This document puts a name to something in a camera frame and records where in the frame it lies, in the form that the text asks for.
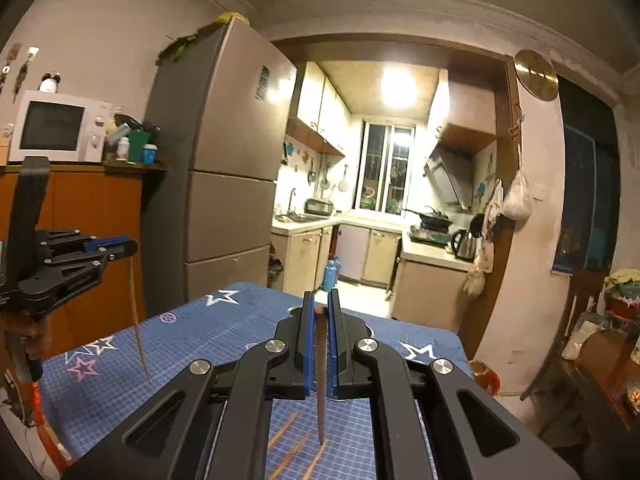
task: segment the blue water jug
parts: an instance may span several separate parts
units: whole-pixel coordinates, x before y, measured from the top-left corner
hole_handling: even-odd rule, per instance
[[[333,260],[334,260],[335,266],[338,268],[338,272],[335,273],[334,286],[336,286],[338,284],[338,276],[340,275],[340,269],[342,268],[342,263],[340,262],[340,258],[338,258],[338,256],[334,256]]]
[[[333,260],[329,260],[324,266],[324,278],[322,279],[322,290],[329,292],[334,288],[338,280],[338,267]]]

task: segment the blue tablecloth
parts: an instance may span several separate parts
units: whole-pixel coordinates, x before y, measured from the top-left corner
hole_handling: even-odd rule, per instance
[[[150,374],[142,371],[134,330],[128,328],[43,364],[39,389],[47,420],[60,442],[79,458],[188,363],[204,358],[213,364],[238,359],[252,344],[273,336],[276,324],[302,300],[251,283],[235,283],[171,312],[141,323]],[[342,305],[347,310],[349,305]],[[458,337],[436,328],[350,312],[365,320],[374,336],[407,359],[430,362],[446,357],[470,374]],[[316,399],[273,403],[271,434],[300,412],[268,455],[267,475],[287,451],[312,430],[279,478],[299,479],[318,451]],[[375,479],[369,401],[327,400],[325,452],[313,478]]]

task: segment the range hood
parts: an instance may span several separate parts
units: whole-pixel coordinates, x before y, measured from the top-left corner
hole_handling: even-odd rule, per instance
[[[471,209],[474,177],[471,161],[438,147],[427,159],[424,170],[433,175],[442,201],[449,208]]]

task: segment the upper cabinet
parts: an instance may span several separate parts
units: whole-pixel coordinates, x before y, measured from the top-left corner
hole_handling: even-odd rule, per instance
[[[342,137],[350,112],[331,81],[314,62],[298,66],[287,135],[318,153],[344,155]]]
[[[428,121],[432,128],[443,148],[467,156],[482,151],[495,140],[494,92],[450,80],[441,70]]]

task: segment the wooden door frame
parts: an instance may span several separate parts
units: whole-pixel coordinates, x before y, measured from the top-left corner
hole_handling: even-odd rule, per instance
[[[516,125],[520,101],[513,57],[452,41],[401,34],[321,34],[273,41],[292,63],[330,60],[403,62],[447,68],[449,78],[495,95],[496,177],[508,189],[518,170],[520,129]],[[494,272],[487,274],[482,294],[469,301],[458,336],[466,356],[476,354],[494,311],[511,251],[515,222],[500,218],[494,240]]]

